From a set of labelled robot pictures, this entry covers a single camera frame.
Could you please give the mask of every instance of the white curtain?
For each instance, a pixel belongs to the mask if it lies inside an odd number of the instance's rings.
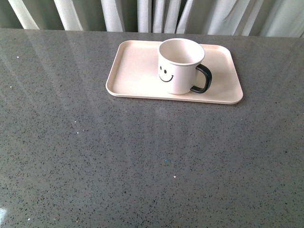
[[[0,0],[0,28],[304,37],[304,0]]]

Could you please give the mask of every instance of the gray countertop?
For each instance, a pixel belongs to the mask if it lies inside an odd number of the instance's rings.
[[[235,105],[111,96],[120,43],[232,54]],[[304,39],[0,29],[0,223],[304,224]]]

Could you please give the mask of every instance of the mug handle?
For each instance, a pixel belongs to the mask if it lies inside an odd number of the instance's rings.
[[[204,74],[204,76],[206,77],[206,83],[205,83],[204,88],[200,88],[200,87],[197,87],[194,85],[190,90],[195,93],[202,94],[202,93],[206,92],[207,89],[209,89],[209,87],[211,85],[211,81],[212,81],[212,74],[211,74],[211,71],[202,64],[198,64],[198,66],[195,69],[197,69],[198,71],[200,71]]]

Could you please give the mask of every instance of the tray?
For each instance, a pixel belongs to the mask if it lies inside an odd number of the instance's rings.
[[[218,45],[201,44],[206,55],[202,64],[212,72],[212,83],[203,94],[188,92],[169,94],[162,90],[157,78],[158,53],[161,42],[129,40],[120,44],[108,80],[107,91],[113,96],[235,104],[243,91],[228,49]],[[198,75],[196,86],[203,87],[205,79]]]

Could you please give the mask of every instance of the mug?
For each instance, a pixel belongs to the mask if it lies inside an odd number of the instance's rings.
[[[170,94],[206,92],[212,81],[210,70],[201,64],[205,57],[204,48],[198,43],[183,38],[173,38],[158,47],[158,78]],[[194,85],[197,71],[203,73],[206,83],[203,88]]]

